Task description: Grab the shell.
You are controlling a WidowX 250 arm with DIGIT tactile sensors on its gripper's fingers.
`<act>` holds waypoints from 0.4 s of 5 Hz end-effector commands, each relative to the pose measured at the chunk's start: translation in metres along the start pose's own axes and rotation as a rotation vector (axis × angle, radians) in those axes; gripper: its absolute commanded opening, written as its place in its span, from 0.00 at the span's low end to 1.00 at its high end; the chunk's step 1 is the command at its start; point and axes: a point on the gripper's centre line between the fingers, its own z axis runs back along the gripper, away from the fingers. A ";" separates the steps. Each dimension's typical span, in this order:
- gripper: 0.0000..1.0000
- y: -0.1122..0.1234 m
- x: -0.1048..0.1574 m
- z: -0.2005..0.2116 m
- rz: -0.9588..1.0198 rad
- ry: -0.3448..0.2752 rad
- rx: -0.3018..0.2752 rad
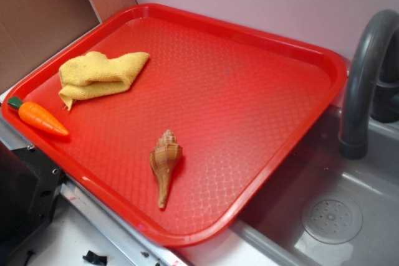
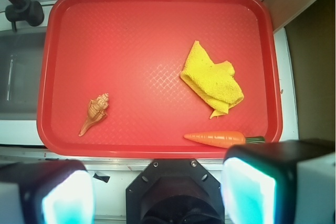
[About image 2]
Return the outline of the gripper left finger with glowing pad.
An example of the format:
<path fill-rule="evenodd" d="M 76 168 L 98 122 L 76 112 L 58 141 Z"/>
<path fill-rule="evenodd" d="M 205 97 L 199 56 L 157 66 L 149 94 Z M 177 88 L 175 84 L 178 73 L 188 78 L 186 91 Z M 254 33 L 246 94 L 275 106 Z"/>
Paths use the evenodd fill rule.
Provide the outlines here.
<path fill-rule="evenodd" d="M 78 160 L 1 164 L 1 223 L 93 223 L 91 175 Z"/>

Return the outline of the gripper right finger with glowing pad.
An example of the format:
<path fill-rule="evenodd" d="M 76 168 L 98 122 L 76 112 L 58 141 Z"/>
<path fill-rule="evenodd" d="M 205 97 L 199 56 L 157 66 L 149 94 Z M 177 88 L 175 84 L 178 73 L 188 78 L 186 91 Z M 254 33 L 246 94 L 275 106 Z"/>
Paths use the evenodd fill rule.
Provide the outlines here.
<path fill-rule="evenodd" d="M 233 223 L 335 223 L 335 142 L 233 146 L 221 194 Z"/>

